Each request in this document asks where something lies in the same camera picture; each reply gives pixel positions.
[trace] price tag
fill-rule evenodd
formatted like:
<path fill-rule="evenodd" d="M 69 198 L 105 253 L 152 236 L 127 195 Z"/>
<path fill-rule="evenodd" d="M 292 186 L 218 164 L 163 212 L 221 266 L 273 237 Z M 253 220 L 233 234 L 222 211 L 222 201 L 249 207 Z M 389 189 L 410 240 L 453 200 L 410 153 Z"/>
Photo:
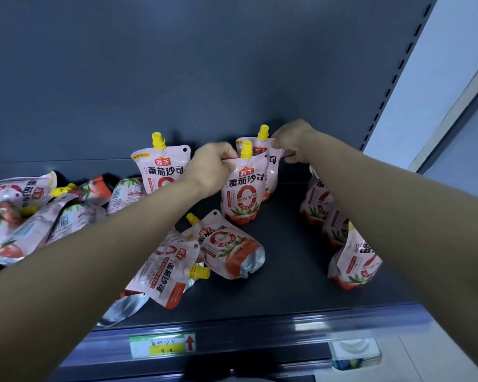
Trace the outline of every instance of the price tag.
<path fill-rule="evenodd" d="M 133 358 L 164 357 L 166 355 L 194 353 L 196 334 L 179 333 L 130 337 L 129 346 Z"/>

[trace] hand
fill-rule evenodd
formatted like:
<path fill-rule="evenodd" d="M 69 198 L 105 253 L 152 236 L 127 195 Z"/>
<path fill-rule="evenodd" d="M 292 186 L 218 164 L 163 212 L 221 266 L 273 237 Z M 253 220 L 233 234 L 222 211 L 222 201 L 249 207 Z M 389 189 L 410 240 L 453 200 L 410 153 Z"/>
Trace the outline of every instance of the hand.
<path fill-rule="evenodd" d="M 313 132 L 315 132 L 314 128 L 304 120 L 292 121 L 283 125 L 273 134 L 273 138 L 276 139 L 273 141 L 272 147 L 285 149 L 283 155 L 287 163 L 308 163 L 308 159 L 303 154 L 304 145 L 302 143 L 304 137 Z"/>
<path fill-rule="evenodd" d="M 233 164 L 222 162 L 231 158 L 237 158 L 237 152 L 230 143 L 206 144 L 195 152 L 181 179 L 192 181 L 202 198 L 209 197 L 221 190 L 228 175 L 235 170 Z"/>

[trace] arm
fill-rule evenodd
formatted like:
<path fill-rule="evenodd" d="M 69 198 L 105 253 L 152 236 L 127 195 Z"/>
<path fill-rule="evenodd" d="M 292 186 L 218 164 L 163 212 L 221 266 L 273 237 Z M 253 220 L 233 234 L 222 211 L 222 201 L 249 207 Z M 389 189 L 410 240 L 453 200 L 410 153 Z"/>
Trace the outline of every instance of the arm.
<path fill-rule="evenodd" d="M 197 150 L 181 178 L 0 272 L 0 380 L 44 380 L 95 326 L 173 224 L 221 189 L 230 144 Z"/>
<path fill-rule="evenodd" d="M 478 197 L 380 162 L 299 120 L 274 146 L 309 162 L 344 213 L 478 365 Z"/>

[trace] yellow cap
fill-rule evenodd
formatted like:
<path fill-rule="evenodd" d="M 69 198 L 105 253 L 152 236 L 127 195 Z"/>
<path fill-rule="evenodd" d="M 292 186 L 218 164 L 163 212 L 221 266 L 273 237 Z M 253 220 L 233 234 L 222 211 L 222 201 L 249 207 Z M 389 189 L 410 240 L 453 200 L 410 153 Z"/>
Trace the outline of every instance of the yellow cap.
<path fill-rule="evenodd" d="M 188 213 L 186 215 L 186 219 L 190 222 L 191 226 L 194 226 L 198 221 L 200 221 L 200 218 L 195 216 L 193 213 Z"/>
<path fill-rule="evenodd" d="M 257 134 L 257 138 L 260 139 L 261 141 L 267 141 L 269 138 L 269 126 L 268 125 L 262 125 L 261 130 Z"/>
<path fill-rule="evenodd" d="M 40 208 L 40 206 L 25 206 L 23 208 L 19 208 L 19 213 L 22 216 L 28 217 L 35 214 Z"/>
<path fill-rule="evenodd" d="M 58 197 L 64 193 L 70 192 L 72 189 L 76 189 L 77 186 L 73 183 L 70 183 L 67 186 L 56 187 L 55 189 L 51 189 L 51 197 Z"/>
<path fill-rule="evenodd" d="M 152 145 L 156 150 L 166 149 L 165 139 L 161 136 L 160 132 L 152 133 Z"/>
<path fill-rule="evenodd" d="M 253 143 L 251 141 L 243 141 L 241 149 L 241 158 L 250 159 L 253 157 Z"/>
<path fill-rule="evenodd" d="M 209 276 L 210 268 L 201 267 L 200 265 L 192 265 L 190 269 L 190 275 L 188 277 L 193 280 L 198 280 L 209 279 Z"/>

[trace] barcode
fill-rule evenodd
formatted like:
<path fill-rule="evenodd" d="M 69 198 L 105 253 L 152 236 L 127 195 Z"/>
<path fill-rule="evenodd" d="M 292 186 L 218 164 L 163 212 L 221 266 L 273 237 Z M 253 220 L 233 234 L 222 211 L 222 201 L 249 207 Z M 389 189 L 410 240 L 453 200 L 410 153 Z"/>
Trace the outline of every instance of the barcode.
<path fill-rule="evenodd" d="M 23 224 L 16 232 L 14 235 L 16 237 L 26 237 L 30 234 L 32 231 L 32 228 L 36 225 L 36 223 L 25 223 Z"/>
<path fill-rule="evenodd" d="M 120 197 L 120 187 L 116 187 L 115 190 L 113 191 L 112 199 L 117 199 Z"/>
<path fill-rule="evenodd" d="M 58 226 L 62 228 L 67 225 L 69 225 L 69 214 L 63 214 L 60 216 L 60 220 L 58 220 Z"/>

